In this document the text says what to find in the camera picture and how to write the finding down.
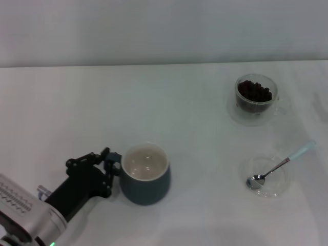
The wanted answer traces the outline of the steel spoon with blue handle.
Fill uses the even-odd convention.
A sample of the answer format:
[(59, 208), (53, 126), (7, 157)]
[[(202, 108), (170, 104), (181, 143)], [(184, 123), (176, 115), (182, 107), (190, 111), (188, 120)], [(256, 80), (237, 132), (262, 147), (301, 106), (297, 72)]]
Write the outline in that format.
[(298, 158), (300, 158), (302, 155), (307, 153), (309, 150), (311, 150), (316, 145), (316, 142), (314, 140), (309, 141), (307, 144), (305, 144), (303, 147), (301, 147), (299, 150), (295, 151), (293, 154), (291, 154), (289, 157), (282, 160), (279, 164), (274, 166), (272, 169), (270, 169), (268, 172), (266, 172), (263, 175), (253, 175), (249, 177), (246, 180), (246, 185), (251, 190), (259, 190), (261, 189), (265, 184), (265, 179), (268, 175), (282, 167), (283, 165), (287, 164), (290, 161), (294, 161)]

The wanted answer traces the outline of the dark blue ceramic mug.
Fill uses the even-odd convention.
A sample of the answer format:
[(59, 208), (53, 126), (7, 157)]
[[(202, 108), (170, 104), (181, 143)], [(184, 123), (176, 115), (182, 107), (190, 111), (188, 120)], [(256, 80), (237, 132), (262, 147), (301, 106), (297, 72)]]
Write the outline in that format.
[(134, 204), (149, 206), (159, 202), (171, 185), (168, 155), (151, 142), (134, 146), (124, 155), (109, 153), (104, 167), (118, 176), (122, 193)]

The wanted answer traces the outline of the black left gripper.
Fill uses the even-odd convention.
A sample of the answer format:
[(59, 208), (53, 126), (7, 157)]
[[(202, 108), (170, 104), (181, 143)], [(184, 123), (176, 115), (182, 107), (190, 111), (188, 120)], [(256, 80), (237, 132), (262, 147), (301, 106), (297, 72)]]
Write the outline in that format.
[[(104, 162), (105, 174), (95, 166)], [(66, 161), (69, 177), (45, 200), (69, 222), (92, 197), (108, 198), (113, 180), (120, 175), (121, 155), (106, 147), (100, 154), (91, 152)]]

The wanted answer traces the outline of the heap of coffee beans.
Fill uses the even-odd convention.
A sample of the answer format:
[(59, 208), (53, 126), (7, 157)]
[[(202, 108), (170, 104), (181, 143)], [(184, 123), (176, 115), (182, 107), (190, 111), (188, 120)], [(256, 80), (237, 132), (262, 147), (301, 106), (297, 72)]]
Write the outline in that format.
[(250, 113), (262, 113), (270, 105), (272, 93), (269, 88), (264, 88), (260, 83), (253, 83), (245, 80), (238, 84), (237, 90), (241, 97), (237, 95), (237, 104), (245, 111)]

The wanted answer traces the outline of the clear glass dish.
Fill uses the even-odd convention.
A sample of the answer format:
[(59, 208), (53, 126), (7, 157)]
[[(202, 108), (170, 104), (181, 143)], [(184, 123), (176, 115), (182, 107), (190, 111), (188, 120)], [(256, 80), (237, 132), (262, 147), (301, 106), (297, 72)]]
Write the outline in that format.
[(285, 166), (266, 176), (264, 183), (255, 182), (250, 185), (248, 179), (254, 175), (265, 175), (282, 161), (273, 155), (254, 155), (243, 160), (238, 167), (238, 175), (245, 188), (261, 197), (278, 197), (288, 190), (291, 184), (291, 176)]

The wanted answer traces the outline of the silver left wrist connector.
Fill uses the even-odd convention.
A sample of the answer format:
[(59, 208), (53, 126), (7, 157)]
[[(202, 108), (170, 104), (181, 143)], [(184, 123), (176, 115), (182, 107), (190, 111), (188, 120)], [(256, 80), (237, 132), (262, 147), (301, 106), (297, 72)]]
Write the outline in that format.
[(52, 192), (43, 187), (42, 185), (39, 185), (37, 187), (37, 192), (38, 192), (38, 199), (41, 201), (45, 201), (51, 194)]

